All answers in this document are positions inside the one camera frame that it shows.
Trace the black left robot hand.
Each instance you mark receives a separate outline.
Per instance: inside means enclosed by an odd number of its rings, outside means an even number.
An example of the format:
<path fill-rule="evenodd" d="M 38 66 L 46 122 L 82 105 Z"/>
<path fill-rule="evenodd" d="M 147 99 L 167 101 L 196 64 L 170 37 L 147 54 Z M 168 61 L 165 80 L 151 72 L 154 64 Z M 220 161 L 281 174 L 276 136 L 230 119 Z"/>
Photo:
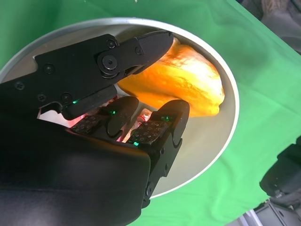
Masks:
<path fill-rule="evenodd" d="M 260 188 L 274 203 L 285 206 L 301 203 L 301 145 L 291 144 L 265 173 Z"/>

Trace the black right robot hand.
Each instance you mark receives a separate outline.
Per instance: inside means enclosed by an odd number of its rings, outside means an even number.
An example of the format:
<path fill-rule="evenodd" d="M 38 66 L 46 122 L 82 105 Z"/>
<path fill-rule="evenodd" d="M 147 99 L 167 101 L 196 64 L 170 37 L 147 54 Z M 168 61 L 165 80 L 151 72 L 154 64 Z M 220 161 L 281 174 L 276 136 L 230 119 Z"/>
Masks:
<path fill-rule="evenodd" d="M 182 145 L 190 107 L 172 100 L 119 142 L 139 101 L 115 84 L 171 47 L 155 31 L 123 43 L 105 34 L 34 58 L 0 85 L 0 223 L 125 226 L 150 203 Z"/>

